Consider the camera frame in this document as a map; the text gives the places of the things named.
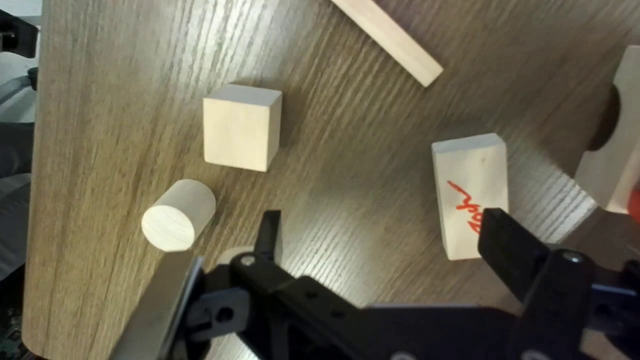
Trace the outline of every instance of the white object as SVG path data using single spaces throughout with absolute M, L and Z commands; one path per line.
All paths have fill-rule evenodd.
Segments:
M 281 92 L 226 84 L 203 97 L 203 160 L 265 171 L 279 147 Z
M 161 252 L 190 250 L 216 214 L 214 192 L 196 180 L 180 180 L 141 216 L 145 239 Z
M 483 207 L 508 212 L 506 144 L 497 133 L 433 142 L 440 231 L 450 259 L 479 257 Z
M 408 36 L 373 0 L 331 0 L 367 36 L 371 36 L 403 70 L 424 88 L 440 74 L 442 66 Z
M 640 45 L 629 45 L 616 71 L 617 126 L 597 151 L 583 151 L 575 181 L 607 212 L 628 214 L 640 180 Z

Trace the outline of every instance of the white cube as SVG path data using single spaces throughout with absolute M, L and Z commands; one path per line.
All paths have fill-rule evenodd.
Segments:
M 281 92 L 226 84 L 203 97 L 203 160 L 265 171 L 279 147 Z
M 433 142 L 440 231 L 450 259 L 479 257 L 483 207 L 508 212 L 506 144 L 497 133 Z

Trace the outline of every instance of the wood grain surface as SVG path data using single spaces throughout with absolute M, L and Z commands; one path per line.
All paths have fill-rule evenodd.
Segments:
M 283 265 L 354 303 L 513 310 L 479 259 L 446 259 L 430 144 L 497 132 L 511 214 L 560 241 L 593 210 L 569 176 L 605 111 L 626 43 L 640 41 L 640 4 L 379 6 L 448 67 L 430 88 L 329 0 L 46 1 L 28 348 L 63 360 L 107 355 L 159 257 L 139 216 L 186 176 L 220 200 L 196 245 L 208 268 L 226 247 L 250 245 L 262 212 L 279 207 Z M 283 144 L 267 174 L 201 160 L 199 104 L 224 82 L 285 94 Z M 588 235 L 599 219 L 616 237 Z M 624 235 L 638 234 L 605 216 L 586 230 L 569 237 L 591 254 L 612 241 L 628 250 Z M 588 348 L 617 355 L 601 344 Z

